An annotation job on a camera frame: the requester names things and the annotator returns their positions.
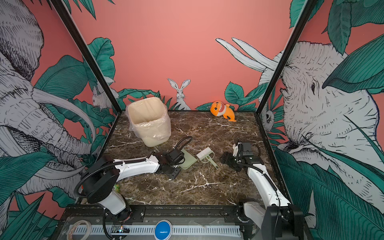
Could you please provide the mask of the black corner frame post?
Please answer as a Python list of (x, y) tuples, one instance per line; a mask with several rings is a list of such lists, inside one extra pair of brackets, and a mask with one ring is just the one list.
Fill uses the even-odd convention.
[(95, 75), (96, 79), (105, 91), (108, 99), (111, 101), (118, 115), (120, 115), (122, 113), (122, 109), (120, 108), (116, 98), (114, 97), (110, 87), (108, 86), (101, 69), (99, 68), (95, 58), (90, 52), (88, 45), (85, 43), (83, 36), (79, 32), (78, 27), (73, 21), (66, 5), (63, 3), (63, 1), (58, 0), (52, 0), (51, 3), (55, 8), (56, 12), (58, 13), (59, 17), (61, 18), (62, 22), (66, 26), (68, 32), (70, 33), (72, 39), (76, 43), (83, 57), (85, 58), (87, 64), (91, 68), (91, 72)]
[(267, 101), (268, 101), (268, 98), (269, 96), (271, 95), (277, 81), (280, 79), (280, 75), (281, 73), (283, 72), (283, 69), (286, 65), (286, 63), (288, 62), (288, 59), (292, 53), (292, 51), (294, 50), (295, 48), (295, 44), (296, 42), (298, 41), (301, 33), (303, 32), (303, 29), (305, 27), (305, 25), (307, 24), (307, 21), (313, 11), (313, 9), (315, 8), (317, 4), (317, 1), (315, 0), (309, 0), (309, 1), (306, 1), (303, 8), (302, 8), (302, 11), (301, 11), (301, 14), (299, 16), (299, 19), (293, 29), (293, 32), (289, 38), (289, 41), (283, 51), (283, 54), (281, 56), (281, 59), (278, 63), (278, 66), (277, 68), (274, 70), (274, 74), (272, 76), (272, 79), (266, 89), (266, 92), (262, 98), (262, 101), (256, 111), (256, 114), (258, 116), (261, 115), (262, 113), (262, 110), (264, 109)]

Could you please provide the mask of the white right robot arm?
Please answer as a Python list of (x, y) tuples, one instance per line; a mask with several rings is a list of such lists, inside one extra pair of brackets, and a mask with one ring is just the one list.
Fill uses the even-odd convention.
[(238, 142), (233, 152), (224, 152), (223, 165), (236, 172), (244, 170), (256, 186), (263, 205), (249, 199), (237, 206), (236, 216), (245, 240), (303, 240), (304, 215), (278, 189), (260, 155), (255, 155), (250, 143)]

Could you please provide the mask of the green hand brush white bristles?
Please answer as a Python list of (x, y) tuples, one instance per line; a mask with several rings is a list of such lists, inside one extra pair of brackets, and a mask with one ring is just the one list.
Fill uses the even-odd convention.
[(219, 166), (216, 164), (216, 162), (213, 160), (213, 157), (215, 156), (215, 153), (211, 150), (211, 148), (207, 147), (201, 152), (197, 154), (198, 159), (202, 163), (210, 163), (212, 164), (215, 169), (219, 169)]

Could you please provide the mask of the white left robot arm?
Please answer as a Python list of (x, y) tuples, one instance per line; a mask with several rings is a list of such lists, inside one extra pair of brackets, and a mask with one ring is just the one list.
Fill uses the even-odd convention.
[(176, 148), (168, 153), (152, 152), (147, 157), (128, 160), (104, 156), (81, 176), (74, 193), (87, 199), (89, 204), (101, 205), (123, 222), (130, 218), (132, 210), (122, 194), (115, 190), (116, 183), (143, 174), (164, 174), (174, 180), (181, 171), (178, 165), (184, 161), (185, 153)]

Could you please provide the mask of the beige bin with plastic liner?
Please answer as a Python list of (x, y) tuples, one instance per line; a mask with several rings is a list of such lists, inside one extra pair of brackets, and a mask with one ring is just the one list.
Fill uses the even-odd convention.
[(167, 106), (157, 97), (131, 103), (126, 108), (129, 130), (147, 147), (165, 143), (171, 136), (171, 120)]

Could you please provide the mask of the black right corner frame post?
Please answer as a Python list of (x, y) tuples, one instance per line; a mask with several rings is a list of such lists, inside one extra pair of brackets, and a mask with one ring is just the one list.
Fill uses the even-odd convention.
[(262, 110), (264, 109), (267, 101), (268, 101), (268, 98), (269, 96), (271, 95), (277, 81), (280, 79), (280, 75), (281, 73), (283, 72), (283, 69), (286, 65), (286, 63), (288, 62), (288, 59), (292, 53), (292, 51), (294, 50), (295, 48), (295, 44), (296, 42), (298, 41), (301, 33), (303, 32), (303, 29), (305, 27), (305, 25), (307, 24), (307, 21), (313, 11), (313, 9), (315, 8), (317, 4), (317, 1), (315, 0), (309, 0), (309, 1), (306, 1), (303, 8), (302, 8), (302, 11), (301, 11), (301, 14), (299, 16), (299, 19), (293, 29), (293, 32), (289, 38), (289, 41), (283, 51), (283, 54), (281, 56), (281, 59), (278, 63), (278, 66), (277, 68), (274, 70), (274, 74), (272, 76), (272, 79), (266, 89), (266, 92), (262, 98), (262, 101), (256, 111), (256, 114), (258, 116), (261, 115), (262, 113)]

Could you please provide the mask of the green plastic dustpan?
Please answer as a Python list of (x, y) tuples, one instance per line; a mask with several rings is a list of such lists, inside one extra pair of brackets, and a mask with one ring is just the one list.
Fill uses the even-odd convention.
[(182, 153), (184, 153), (185, 160), (182, 164), (179, 164), (179, 167), (182, 168), (183, 170), (187, 170), (194, 163), (198, 161), (193, 155), (188, 153), (185, 149), (182, 150)]

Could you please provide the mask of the green frog toy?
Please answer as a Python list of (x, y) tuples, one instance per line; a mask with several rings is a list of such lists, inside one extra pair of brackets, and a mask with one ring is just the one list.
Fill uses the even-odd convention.
[(114, 190), (117, 192), (117, 193), (120, 193), (121, 192), (121, 188), (118, 184), (114, 185)]

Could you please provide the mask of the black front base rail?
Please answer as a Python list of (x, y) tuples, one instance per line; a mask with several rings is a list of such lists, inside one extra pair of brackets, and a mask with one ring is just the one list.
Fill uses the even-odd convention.
[[(223, 218), (226, 223), (249, 224), (251, 219), (246, 217), (244, 210), (236, 205), (130, 205), (131, 214), (125, 221), (108, 214), (107, 222), (113, 223), (143, 223), (148, 218)], [(68, 218), (97, 218), (101, 219), (104, 208), (100, 205), (72, 205), (68, 207), (61, 222)]]

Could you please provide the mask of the black left corner frame post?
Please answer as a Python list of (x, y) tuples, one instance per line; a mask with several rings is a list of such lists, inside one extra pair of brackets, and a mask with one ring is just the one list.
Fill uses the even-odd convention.
[(56, 12), (58, 13), (59, 17), (61, 18), (62, 22), (66, 26), (68, 32), (70, 33), (72, 39), (76, 43), (83, 57), (85, 58), (87, 64), (91, 68), (91, 72), (95, 75), (96, 79), (105, 91), (108, 99), (111, 101), (118, 115), (120, 115), (122, 113), (122, 109), (120, 108), (116, 98), (114, 97), (110, 87), (108, 86), (101, 69), (99, 68), (95, 58), (90, 52), (88, 45), (85, 43), (83, 36), (79, 32), (78, 27), (73, 21), (66, 5), (63, 3), (63, 1), (58, 0), (52, 0), (51, 3), (55, 8)]

